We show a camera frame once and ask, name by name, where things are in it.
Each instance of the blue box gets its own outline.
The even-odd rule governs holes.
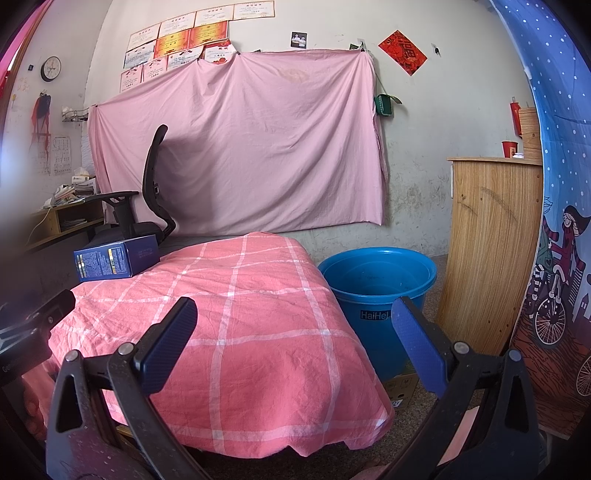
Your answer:
[[[81,282],[130,278],[159,261],[155,235],[129,238],[74,252],[74,263]]]

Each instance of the bicycle wheel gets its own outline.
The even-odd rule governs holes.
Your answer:
[[[534,332],[543,347],[556,345],[566,330],[566,312],[562,303],[553,311],[552,299],[540,303],[534,319]]]
[[[591,395],[591,355],[589,355],[577,374],[577,393],[582,397]]]

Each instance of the blue clamp pad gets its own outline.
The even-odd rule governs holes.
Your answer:
[[[408,297],[392,304],[392,326],[425,389],[441,398],[455,362],[450,341]]]
[[[152,325],[142,336],[133,365],[144,395],[163,389],[196,326],[195,302],[181,297],[162,322]]]

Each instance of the wall clock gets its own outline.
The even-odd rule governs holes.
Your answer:
[[[61,62],[57,57],[49,57],[41,65],[41,78],[46,82],[55,80],[61,71]]]

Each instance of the blue plastic bucket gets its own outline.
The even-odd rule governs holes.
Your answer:
[[[318,268],[380,381],[399,375],[408,356],[392,327],[392,303],[408,296],[422,310],[437,278],[435,263],[413,250],[373,247],[333,255]]]

